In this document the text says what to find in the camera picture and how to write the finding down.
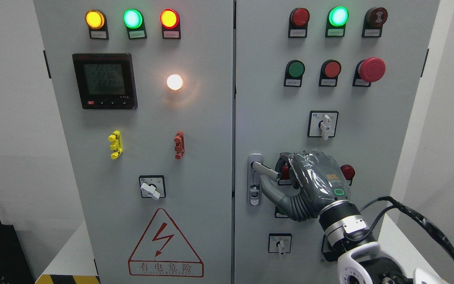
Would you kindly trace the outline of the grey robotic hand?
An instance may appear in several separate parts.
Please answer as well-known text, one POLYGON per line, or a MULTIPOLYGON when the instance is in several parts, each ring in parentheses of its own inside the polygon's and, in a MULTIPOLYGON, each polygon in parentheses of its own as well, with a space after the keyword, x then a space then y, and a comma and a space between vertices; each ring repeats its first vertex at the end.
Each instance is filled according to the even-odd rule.
POLYGON ((261 176, 261 191, 290 219, 303 222, 321 215, 335 203, 348 202, 350 190, 336 160, 322 151, 282 152, 276 171, 289 167, 289 176, 296 195, 288 195, 275 187, 267 176, 261 176))

